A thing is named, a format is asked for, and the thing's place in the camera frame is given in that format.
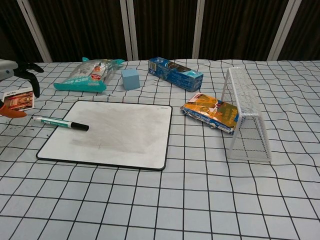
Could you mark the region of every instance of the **teal bag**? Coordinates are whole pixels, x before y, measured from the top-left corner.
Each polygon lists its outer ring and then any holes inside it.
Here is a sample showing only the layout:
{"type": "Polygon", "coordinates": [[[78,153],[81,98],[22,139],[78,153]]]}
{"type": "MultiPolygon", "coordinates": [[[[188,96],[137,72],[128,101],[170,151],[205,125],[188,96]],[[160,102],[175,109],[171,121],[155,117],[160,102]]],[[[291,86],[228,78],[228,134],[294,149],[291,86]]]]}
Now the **teal bag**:
{"type": "Polygon", "coordinates": [[[122,59],[89,60],[86,57],[82,61],[65,81],[53,84],[55,89],[101,93],[107,89],[106,84],[111,80],[111,74],[124,62],[122,59]]]}

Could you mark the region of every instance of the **blue box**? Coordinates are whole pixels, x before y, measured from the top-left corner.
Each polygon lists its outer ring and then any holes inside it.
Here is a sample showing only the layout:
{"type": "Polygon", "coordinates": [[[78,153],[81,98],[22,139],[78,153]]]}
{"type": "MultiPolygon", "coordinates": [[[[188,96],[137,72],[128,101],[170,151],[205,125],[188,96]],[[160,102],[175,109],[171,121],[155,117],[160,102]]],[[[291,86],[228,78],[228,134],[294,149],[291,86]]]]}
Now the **blue box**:
{"type": "Polygon", "coordinates": [[[162,57],[155,57],[149,60],[149,73],[189,92],[198,90],[204,78],[202,72],[194,71],[162,57]]]}
{"type": "Polygon", "coordinates": [[[125,90],[140,88],[139,74],[136,69],[125,69],[121,71],[121,74],[125,90]]]}

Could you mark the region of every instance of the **tablecloth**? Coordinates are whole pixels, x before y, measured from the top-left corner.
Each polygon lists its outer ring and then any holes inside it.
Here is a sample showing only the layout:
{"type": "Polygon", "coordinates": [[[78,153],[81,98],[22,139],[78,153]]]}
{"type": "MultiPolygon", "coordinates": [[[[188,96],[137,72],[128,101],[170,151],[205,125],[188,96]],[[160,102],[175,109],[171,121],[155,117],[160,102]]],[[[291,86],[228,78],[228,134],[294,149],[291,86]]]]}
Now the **tablecloth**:
{"type": "MultiPolygon", "coordinates": [[[[40,63],[41,96],[28,116],[0,117],[2,240],[317,240],[320,237],[320,61],[178,59],[203,72],[202,93],[220,98],[229,67],[243,67],[261,103],[272,161],[226,159],[228,134],[184,116],[194,93],[124,62],[102,94],[58,91],[79,63],[40,63]],[[125,91],[122,69],[142,86],[125,91]],[[147,171],[36,159],[77,100],[173,107],[166,168],[147,171]]],[[[2,93],[30,87],[0,82],[2,93]]]]}

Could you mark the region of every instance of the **white support frame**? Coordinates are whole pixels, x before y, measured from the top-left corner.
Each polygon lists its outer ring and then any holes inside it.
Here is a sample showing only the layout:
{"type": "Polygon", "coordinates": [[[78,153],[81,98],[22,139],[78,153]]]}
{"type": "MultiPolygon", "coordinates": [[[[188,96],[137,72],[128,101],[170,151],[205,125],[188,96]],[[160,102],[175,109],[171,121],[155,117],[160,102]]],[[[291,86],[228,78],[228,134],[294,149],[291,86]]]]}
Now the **white support frame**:
{"type": "Polygon", "coordinates": [[[28,0],[16,0],[16,1],[21,9],[21,12],[24,16],[26,24],[28,25],[28,27],[30,29],[30,32],[31,32],[32,37],[34,39],[34,42],[40,52],[42,60],[45,63],[52,63],[52,58],[50,56],[46,42],[45,42],[44,37],[40,31],[39,25],[37,23],[37,20],[35,18],[34,12],[32,11],[32,8],[30,6],[29,1],[28,0]]]}
{"type": "Polygon", "coordinates": [[[194,37],[193,37],[193,48],[192,48],[192,58],[199,58],[202,23],[204,19],[206,0],[198,0],[196,5],[196,17],[194,26],[194,37]]]}
{"type": "Polygon", "coordinates": [[[272,47],[270,49],[267,61],[276,61],[280,55],[280,52],[285,44],[291,25],[295,20],[299,6],[302,0],[289,0],[286,9],[283,13],[282,20],[280,22],[278,31],[273,40],[272,47]]]}
{"type": "Polygon", "coordinates": [[[134,0],[126,0],[126,3],[127,3],[128,16],[129,16],[132,56],[133,56],[133,60],[139,60],[134,0]]]}
{"type": "Polygon", "coordinates": [[[120,0],[120,7],[121,7],[121,16],[122,16],[122,25],[123,25],[126,57],[127,57],[128,61],[132,61],[133,58],[132,58],[132,49],[131,49],[131,41],[130,41],[130,31],[129,31],[126,0],[120,0]]]}

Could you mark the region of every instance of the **whiteboard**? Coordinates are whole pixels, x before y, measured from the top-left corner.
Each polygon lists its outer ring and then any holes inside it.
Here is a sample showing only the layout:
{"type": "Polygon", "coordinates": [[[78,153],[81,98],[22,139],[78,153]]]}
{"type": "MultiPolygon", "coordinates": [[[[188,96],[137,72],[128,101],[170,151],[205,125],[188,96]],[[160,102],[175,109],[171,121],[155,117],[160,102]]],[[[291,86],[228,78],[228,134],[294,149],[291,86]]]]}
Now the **whiteboard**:
{"type": "Polygon", "coordinates": [[[41,160],[162,170],[166,166],[172,107],[77,101],[64,120],[88,131],[58,126],[37,153],[41,160]]]}

